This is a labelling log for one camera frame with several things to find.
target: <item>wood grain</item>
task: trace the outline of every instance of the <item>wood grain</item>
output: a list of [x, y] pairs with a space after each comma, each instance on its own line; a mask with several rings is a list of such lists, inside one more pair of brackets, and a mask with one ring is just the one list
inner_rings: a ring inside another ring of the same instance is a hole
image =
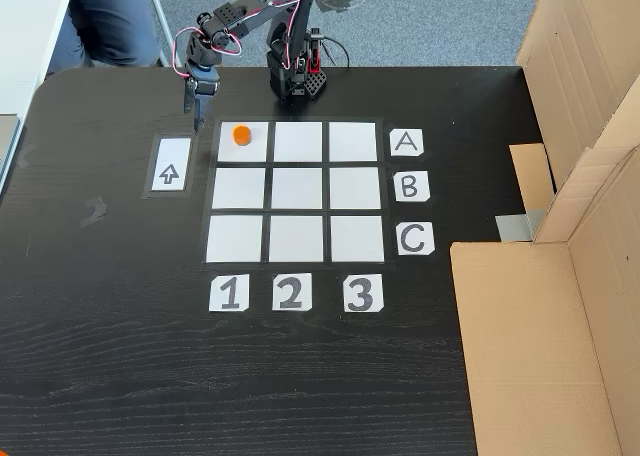
[[[347, 273], [313, 274], [313, 309], [208, 312], [202, 264], [212, 124], [188, 198], [142, 199], [154, 135], [185, 132], [158, 68], [78, 70], [38, 91], [0, 201], [0, 449], [9, 455], [475, 455], [448, 248], [522, 213], [508, 145], [539, 142], [517, 68], [328, 71], [313, 105], [280, 107], [265, 69], [222, 68], [211, 118], [384, 118], [423, 128], [438, 250], [382, 271], [380, 313], [344, 313]], [[82, 228], [85, 202], [105, 218]]]

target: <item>orange game piece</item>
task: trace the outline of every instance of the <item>orange game piece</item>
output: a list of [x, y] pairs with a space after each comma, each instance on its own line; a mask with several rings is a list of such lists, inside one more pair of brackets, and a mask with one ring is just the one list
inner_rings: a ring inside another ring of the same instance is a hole
[[238, 146], [246, 146], [251, 142], [251, 130], [244, 124], [234, 126], [233, 140]]

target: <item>tic-tac-toe grid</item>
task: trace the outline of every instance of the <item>tic-tac-toe grid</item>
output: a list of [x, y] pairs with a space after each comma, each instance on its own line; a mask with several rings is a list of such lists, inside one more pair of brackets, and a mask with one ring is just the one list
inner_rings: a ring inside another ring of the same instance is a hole
[[[236, 124], [251, 129], [237, 146]], [[365, 121], [222, 121], [209, 181], [206, 263], [384, 263], [382, 128]]]

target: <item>white desk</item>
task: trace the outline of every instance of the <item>white desk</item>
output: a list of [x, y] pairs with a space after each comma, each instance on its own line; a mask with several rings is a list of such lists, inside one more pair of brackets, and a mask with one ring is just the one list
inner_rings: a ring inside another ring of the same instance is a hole
[[[46, 76], [68, 4], [69, 0], [0, 0], [0, 114], [18, 116], [18, 135], [33, 94]], [[10, 145], [8, 162], [17, 139]], [[0, 159], [5, 150], [0, 147]], [[0, 175], [0, 191], [6, 173]]]

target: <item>white paper square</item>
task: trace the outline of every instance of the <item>white paper square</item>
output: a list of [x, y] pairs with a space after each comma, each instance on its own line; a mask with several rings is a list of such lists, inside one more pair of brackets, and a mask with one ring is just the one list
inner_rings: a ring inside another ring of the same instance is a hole
[[207, 263], [259, 263], [262, 216], [211, 216]]
[[396, 226], [398, 254], [422, 255], [436, 250], [431, 223], [400, 223]]
[[406, 171], [393, 176], [396, 201], [424, 203], [431, 197], [427, 171]]
[[391, 156], [420, 156], [424, 153], [421, 129], [394, 129], [389, 134]]
[[384, 262], [380, 216], [332, 216], [331, 259], [334, 262]]
[[262, 209], [264, 168], [218, 168], [213, 185], [215, 209]]
[[273, 280], [274, 311], [309, 311], [313, 304], [311, 274], [279, 274]]
[[377, 161], [375, 123], [329, 123], [329, 160]]
[[322, 209], [322, 168], [274, 168], [271, 207]]
[[[251, 142], [239, 146], [233, 140], [233, 127], [244, 124], [251, 131]], [[264, 163], [267, 160], [268, 122], [224, 122], [220, 127], [218, 161], [231, 163]]]
[[274, 161], [277, 163], [322, 162], [322, 123], [276, 123]]
[[380, 209], [378, 168], [331, 168], [331, 209]]
[[191, 138], [162, 138], [160, 140], [151, 191], [184, 190], [190, 151]]
[[323, 261], [322, 216], [271, 216], [269, 262]]
[[211, 282], [209, 311], [242, 312], [248, 308], [248, 274], [218, 276]]
[[381, 274], [351, 275], [343, 284], [345, 313], [379, 313], [384, 308]]

